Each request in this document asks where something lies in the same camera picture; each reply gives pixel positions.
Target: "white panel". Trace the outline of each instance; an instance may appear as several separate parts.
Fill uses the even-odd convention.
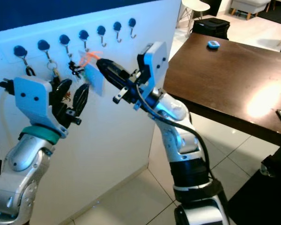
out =
[[[147,43],[165,41],[169,55],[179,6],[178,0],[160,0],[1,31],[0,81],[24,75],[24,63],[13,55],[15,45],[26,48],[27,62],[37,76],[51,77],[46,56],[37,49],[41,39],[51,45],[49,55],[57,62],[61,76],[72,77],[65,48],[58,40],[61,34],[68,35],[69,51],[78,60],[78,50],[83,51],[78,33],[83,29],[90,35],[87,46],[91,51],[102,51],[101,57],[132,72],[137,68],[136,55]],[[130,38],[131,17],[136,19],[135,39]],[[122,23],[121,43],[113,30],[116,21]],[[96,33],[99,25],[106,28],[105,48]],[[40,183],[31,224],[62,222],[148,162],[154,123],[126,102],[114,104],[112,97],[117,92],[105,82],[103,97],[90,93],[81,114],[82,124],[71,125],[69,136],[56,146],[50,168]],[[0,90],[0,158],[17,143],[19,133],[28,125],[28,119],[15,107],[15,97]]]

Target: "white chair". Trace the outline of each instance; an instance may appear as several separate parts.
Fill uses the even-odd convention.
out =
[[[204,3],[200,0],[182,0],[182,4],[185,6],[185,9],[184,9],[183,13],[181,14],[181,18],[179,19],[179,21],[186,16],[189,18],[188,26],[187,26],[188,34],[189,34],[189,32],[191,30],[191,24],[192,24],[192,18],[193,18],[194,11],[200,12],[200,17],[202,19],[203,12],[209,10],[210,5],[208,5],[207,3]]]

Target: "tile floor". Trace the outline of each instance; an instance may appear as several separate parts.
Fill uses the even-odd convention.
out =
[[[231,41],[279,51],[281,24],[259,17],[221,15],[230,21]],[[186,29],[176,29],[172,57],[186,41]],[[212,171],[222,182],[230,199],[259,169],[260,162],[278,146],[192,113],[193,124],[206,142]],[[149,167],[99,204],[73,220],[70,225],[174,225],[173,178],[166,159],[161,133],[155,128]]]

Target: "dark brown table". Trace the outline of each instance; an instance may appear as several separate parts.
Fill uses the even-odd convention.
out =
[[[208,49],[210,40],[220,48]],[[164,89],[193,113],[281,146],[279,52],[193,33],[171,59]]]

